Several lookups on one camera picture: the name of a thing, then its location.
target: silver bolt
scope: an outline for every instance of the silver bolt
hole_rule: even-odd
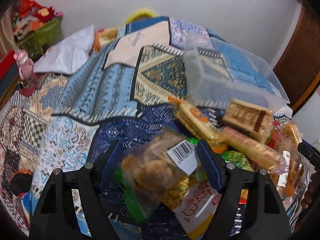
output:
[[[54,175],[58,175],[60,173],[60,171],[61,171],[61,169],[56,168],[56,169],[53,170],[53,174]]]
[[[260,169],[259,172],[262,174],[262,175],[267,175],[268,172],[265,170],[265,169]]]
[[[227,163],[227,168],[233,170],[236,166],[233,163]]]
[[[93,167],[93,163],[86,163],[84,167],[90,170]]]

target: green storage box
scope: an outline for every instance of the green storage box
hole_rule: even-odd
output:
[[[61,21],[62,17],[56,17],[41,28],[28,33],[18,42],[19,48],[25,49],[33,61],[38,60],[48,48],[63,39]]]

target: patchwork blanket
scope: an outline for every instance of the patchwork blanket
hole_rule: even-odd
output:
[[[31,186],[34,211],[55,168],[73,171],[94,162],[115,139],[120,143],[114,151],[123,152],[151,141],[163,125],[191,137],[175,120],[167,101],[168,96],[184,98],[187,93],[182,51],[188,33],[200,34],[211,47],[213,39],[222,40],[201,26],[167,17],[131,23],[110,32],[102,30],[96,35],[95,53],[70,78],[43,74],[30,89],[13,95],[1,118],[0,198],[21,230],[28,234],[29,227],[21,201],[9,187],[17,170],[34,172]],[[212,58],[216,56],[202,57],[216,67],[217,61]],[[232,59],[226,63],[230,67]],[[268,83],[252,68],[248,69],[250,63],[244,60],[239,61],[242,69],[236,71],[250,73],[254,85],[263,84],[269,90]],[[220,109],[202,106],[200,110],[216,123],[212,113]],[[287,122],[290,109],[277,115],[279,121]],[[106,178],[110,170],[103,172],[102,177]],[[110,213],[120,239],[188,239],[166,207],[160,206],[137,227],[132,225],[120,185],[102,180],[100,190],[101,205]],[[81,231],[90,235],[77,190],[73,190],[73,199]],[[241,213],[244,207],[239,206],[238,210]],[[241,228],[241,218],[235,219],[231,234]]]

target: curtain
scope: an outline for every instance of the curtain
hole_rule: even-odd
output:
[[[18,50],[12,32],[12,5],[4,13],[0,21],[0,60],[3,59],[11,50]]]

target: wooden edge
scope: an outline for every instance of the wooden edge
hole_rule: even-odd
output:
[[[301,22],[302,22],[302,19],[303,19],[303,16],[304,16],[304,11],[305,11],[305,6],[302,5],[302,7],[301,7],[301,12],[300,12],[300,15],[299,15],[299,19],[298,19],[298,21],[297,21],[297,25],[296,25],[296,27],[295,27],[295,29],[294,29],[294,31],[293,31],[293,34],[292,34],[292,36],[291,36],[291,38],[290,38],[290,40],[289,40],[289,43],[288,43],[287,47],[285,48],[285,50],[284,50],[284,52],[282,53],[280,59],[278,60],[278,62],[277,62],[277,64],[275,65],[275,67],[273,68],[273,71],[276,70],[276,68],[277,68],[278,65],[281,65],[281,64],[282,64],[282,61],[285,60],[287,54],[289,53],[290,48],[291,48],[291,46],[292,46],[292,44],[293,44],[296,36],[298,35],[299,29],[300,29],[300,25],[301,25]]]
[[[11,96],[13,95],[18,83],[20,81],[19,74],[17,74],[12,82],[10,83],[9,87],[5,90],[4,94],[0,98],[0,110],[5,106],[5,104],[10,100]]]
[[[299,98],[299,100],[293,105],[292,110],[295,111],[302,103],[304,100],[306,100],[310,93],[315,89],[316,85],[320,81],[320,72],[317,74],[316,78],[313,80],[311,85],[308,87],[308,89],[303,93],[303,95]]]

